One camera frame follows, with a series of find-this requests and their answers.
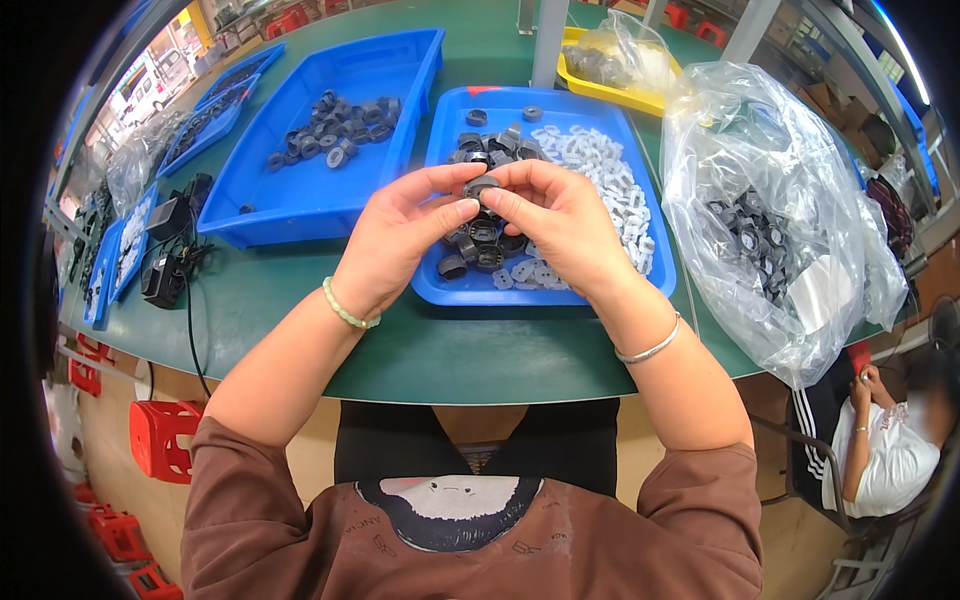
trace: black pants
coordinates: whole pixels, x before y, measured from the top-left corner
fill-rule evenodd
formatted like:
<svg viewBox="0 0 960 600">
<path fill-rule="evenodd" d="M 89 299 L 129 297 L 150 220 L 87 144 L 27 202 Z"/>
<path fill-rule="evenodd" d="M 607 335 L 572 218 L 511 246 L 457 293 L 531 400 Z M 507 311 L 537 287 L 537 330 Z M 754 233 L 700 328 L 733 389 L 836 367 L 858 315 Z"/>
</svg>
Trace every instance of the black pants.
<svg viewBox="0 0 960 600">
<path fill-rule="evenodd" d="M 833 444 L 833 432 L 840 420 L 840 407 L 850 396 L 850 383 L 855 377 L 850 356 L 843 349 L 827 374 L 813 386 L 806 388 L 803 395 L 791 391 L 791 398 L 787 400 L 787 408 L 791 411 L 791 428 L 811 438 Z M 827 457 L 812 446 L 804 444 L 792 444 L 791 450 L 794 488 L 809 504 L 822 508 L 821 488 Z M 837 457 L 837 461 L 844 459 L 845 457 Z"/>
<path fill-rule="evenodd" d="M 548 477 L 616 494 L 620 398 L 534 404 L 481 475 Z M 430 406 L 341 400 L 333 459 L 336 483 L 470 475 Z"/>
</svg>

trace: tiled floor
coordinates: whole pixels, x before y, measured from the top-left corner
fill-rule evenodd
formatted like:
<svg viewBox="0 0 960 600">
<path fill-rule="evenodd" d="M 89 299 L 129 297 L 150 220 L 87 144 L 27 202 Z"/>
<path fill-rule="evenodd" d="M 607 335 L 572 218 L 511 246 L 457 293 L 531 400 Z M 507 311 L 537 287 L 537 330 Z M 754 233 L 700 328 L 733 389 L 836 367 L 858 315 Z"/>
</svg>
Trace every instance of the tiled floor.
<svg viewBox="0 0 960 600">
<path fill-rule="evenodd" d="M 117 365 L 133 372 L 135 359 L 117 356 Z M 155 366 L 155 399 L 203 398 L 196 376 Z M 128 411 L 134 400 L 133 385 L 104 376 L 99 398 L 81 394 L 80 407 L 86 440 L 85 455 L 94 491 L 115 510 L 137 516 L 144 537 L 164 571 L 180 582 L 180 532 L 187 486 L 150 479 L 130 453 Z M 785 388 L 770 375 L 737 382 L 748 410 L 782 422 Z M 455 443 L 488 442 L 506 438 L 523 417 L 524 407 L 438 407 L 437 415 Z M 290 470 L 300 499 L 306 505 L 333 482 L 333 448 L 340 407 L 323 398 L 310 421 L 287 449 Z M 623 398 L 617 420 L 619 469 L 617 497 L 636 504 L 640 484 L 663 456 L 642 401 Z M 783 439 L 756 432 L 759 473 L 756 488 L 761 498 L 783 492 L 785 465 Z M 764 551 L 762 598 L 802 600 L 816 596 L 829 579 L 830 561 L 843 551 L 845 537 L 801 500 L 791 499 L 763 510 L 760 524 Z"/>
</svg>

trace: white t-shirt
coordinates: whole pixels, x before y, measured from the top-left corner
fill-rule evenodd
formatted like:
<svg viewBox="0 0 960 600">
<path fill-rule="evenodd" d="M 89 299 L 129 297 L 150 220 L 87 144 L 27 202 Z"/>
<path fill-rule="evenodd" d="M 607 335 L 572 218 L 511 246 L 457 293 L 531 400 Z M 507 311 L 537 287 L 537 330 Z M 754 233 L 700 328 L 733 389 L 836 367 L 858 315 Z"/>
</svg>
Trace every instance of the white t-shirt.
<svg viewBox="0 0 960 600">
<path fill-rule="evenodd" d="M 862 516 L 891 515 L 910 504 L 940 460 L 940 449 L 924 440 L 917 432 L 919 426 L 911 426 L 923 418 L 919 410 L 910 412 L 909 400 L 883 410 L 870 405 L 870 424 L 867 435 L 870 458 L 860 477 L 856 501 L 844 500 L 844 511 L 850 518 Z M 840 481 L 847 469 L 847 448 L 856 422 L 856 411 L 850 399 L 840 408 L 840 420 L 833 432 L 833 453 L 840 467 Z M 833 501 L 833 484 L 830 479 L 830 463 L 824 468 L 822 499 L 824 508 L 836 510 Z"/>
</svg>

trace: silver bangle bracelet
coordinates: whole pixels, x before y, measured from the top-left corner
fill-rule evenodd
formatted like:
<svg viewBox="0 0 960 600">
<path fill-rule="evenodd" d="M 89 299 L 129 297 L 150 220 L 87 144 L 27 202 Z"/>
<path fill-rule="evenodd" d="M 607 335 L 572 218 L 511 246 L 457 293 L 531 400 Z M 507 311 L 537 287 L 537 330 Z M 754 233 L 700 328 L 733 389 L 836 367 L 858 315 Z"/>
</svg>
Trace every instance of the silver bangle bracelet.
<svg viewBox="0 0 960 600">
<path fill-rule="evenodd" d="M 617 357 L 618 359 L 620 359 L 620 362 L 621 362 L 621 363 L 624 363 L 624 364 L 626 364 L 626 365 L 634 365 L 634 364 L 636 364 L 636 363 L 645 361 L 646 359 L 650 358 L 651 356 L 653 356 L 653 355 L 656 354 L 657 352 L 659 352 L 659 351 L 661 351 L 662 349 L 666 348 L 667 344 L 669 344 L 670 342 L 672 342 L 673 339 L 674 339 L 675 337 L 677 337 L 677 331 L 680 330 L 680 313 L 675 310 L 675 311 L 673 311 L 673 314 L 677 315 L 677 322 L 673 324 L 673 331 L 670 332 L 670 335 L 666 336 L 666 339 L 665 339 L 665 340 L 663 340 L 662 342 L 660 342 L 660 343 L 657 344 L 656 346 L 650 348 L 649 350 L 647 350 L 647 351 L 645 351 L 645 352 L 641 352 L 640 354 L 638 354 L 638 355 L 636 355 L 636 356 L 624 356 L 624 355 L 621 354 L 620 352 L 616 351 L 616 348 L 613 349 L 613 353 L 616 354 L 616 357 Z"/>
</svg>

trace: cartoon face print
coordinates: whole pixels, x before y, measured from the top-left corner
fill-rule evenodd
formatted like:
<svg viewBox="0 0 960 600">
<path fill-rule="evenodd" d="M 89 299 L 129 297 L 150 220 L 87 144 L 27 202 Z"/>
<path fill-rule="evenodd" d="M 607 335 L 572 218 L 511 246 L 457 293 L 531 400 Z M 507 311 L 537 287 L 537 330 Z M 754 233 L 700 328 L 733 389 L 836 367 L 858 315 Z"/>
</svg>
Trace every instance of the cartoon face print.
<svg viewBox="0 0 960 600">
<path fill-rule="evenodd" d="M 537 477 L 444 475 L 359 481 L 355 489 L 387 514 L 408 545 L 465 552 L 484 547 L 516 525 L 542 484 Z"/>
</svg>

